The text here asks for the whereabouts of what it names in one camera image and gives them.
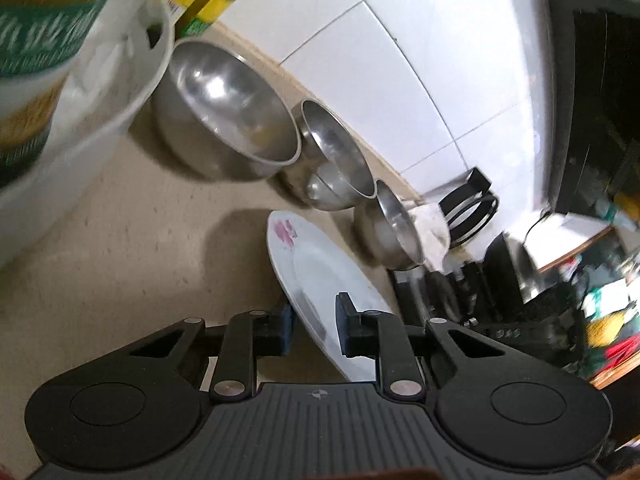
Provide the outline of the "white floral plate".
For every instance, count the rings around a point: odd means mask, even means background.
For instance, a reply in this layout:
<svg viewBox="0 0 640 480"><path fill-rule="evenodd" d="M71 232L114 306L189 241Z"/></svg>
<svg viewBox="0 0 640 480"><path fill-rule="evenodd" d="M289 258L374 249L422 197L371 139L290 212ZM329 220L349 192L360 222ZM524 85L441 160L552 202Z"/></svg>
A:
<svg viewBox="0 0 640 480"><path fill-rule="evenodd" d="M346 292L359 311L390 312L380 292L325 232L293 211L269 215L266 240L273 271L311 339L346 379L375 380L372 359L342 353L335 298Z"/></svg>

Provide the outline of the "green labelled can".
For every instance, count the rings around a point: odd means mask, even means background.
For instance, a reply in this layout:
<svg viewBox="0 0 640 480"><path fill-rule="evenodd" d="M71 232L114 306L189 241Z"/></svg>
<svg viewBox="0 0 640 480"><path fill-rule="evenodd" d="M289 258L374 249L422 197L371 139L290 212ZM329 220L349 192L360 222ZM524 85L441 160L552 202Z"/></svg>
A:
<svg viewBox="0 0 640 480"><path fill-rule="evenodd" d="M1 0L1 184L40 156L74 58L106 0Z"/></svg>

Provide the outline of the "large steel bowl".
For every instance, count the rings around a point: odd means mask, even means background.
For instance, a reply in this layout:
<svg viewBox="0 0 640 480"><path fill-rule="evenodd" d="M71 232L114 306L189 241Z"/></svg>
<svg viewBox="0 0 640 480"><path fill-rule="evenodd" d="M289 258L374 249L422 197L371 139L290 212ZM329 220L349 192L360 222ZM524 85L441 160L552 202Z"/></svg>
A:
<svg viewBox="0 0 640 480"><path fill-rule="evenodd" d="M268 179L302 151L279 93L245 58L211 42L176 42L152 110L168 148L208 180Z"/></svg>

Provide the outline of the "white crumpled cloth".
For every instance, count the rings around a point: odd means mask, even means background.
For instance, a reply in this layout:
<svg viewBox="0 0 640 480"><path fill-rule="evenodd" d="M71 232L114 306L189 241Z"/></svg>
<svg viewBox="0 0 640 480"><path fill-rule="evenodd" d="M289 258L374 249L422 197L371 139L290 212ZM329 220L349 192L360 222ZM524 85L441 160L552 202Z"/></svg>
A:
<svg viewBox="0 0 640 480"><path fill-rule="evenodd" d="M416 204L409 210L409 216L420 238L425 266L430 271L442 272L451 238L439 204Z"/></svg>

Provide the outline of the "white plastic storage tub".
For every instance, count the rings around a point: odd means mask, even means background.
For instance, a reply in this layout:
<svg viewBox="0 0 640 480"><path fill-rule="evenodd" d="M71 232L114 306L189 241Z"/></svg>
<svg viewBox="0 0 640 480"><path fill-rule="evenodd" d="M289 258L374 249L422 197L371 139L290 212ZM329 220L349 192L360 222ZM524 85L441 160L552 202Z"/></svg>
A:
<svg viewBox="0 0 640 480"><path fill-rule="evenodd" d="M2 186L2 263L76 205L160 83L173 48L167 0L106 0L63 87L42 154Z"/></svg>

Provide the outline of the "medium steel bowl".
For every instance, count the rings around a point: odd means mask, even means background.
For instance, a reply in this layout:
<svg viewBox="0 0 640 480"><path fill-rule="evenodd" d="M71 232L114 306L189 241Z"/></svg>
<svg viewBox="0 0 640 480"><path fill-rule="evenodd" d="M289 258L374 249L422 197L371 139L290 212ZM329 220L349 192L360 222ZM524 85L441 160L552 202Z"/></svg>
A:
<svg viewBox="0 0 640 480"><path fill-rule="evenodd" d="M293 108L302 141L299 158L281 172L285 187L301 202L339 211L378 194L371 169L343 123L315 100Z"/></svg>

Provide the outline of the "small steel bowl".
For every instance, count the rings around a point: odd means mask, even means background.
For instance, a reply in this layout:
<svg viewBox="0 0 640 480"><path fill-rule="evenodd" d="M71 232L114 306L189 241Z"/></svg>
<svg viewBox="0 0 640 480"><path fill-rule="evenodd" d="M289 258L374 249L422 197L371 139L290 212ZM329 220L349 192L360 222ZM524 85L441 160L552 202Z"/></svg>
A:
<svg viewBox="0 0 640 480"><path fill-rule="evenodd" d="M354 209L354 229L364 250L388 270L409 270L424 263L416 226L392 189L375 181L376 195Z"/></svg>

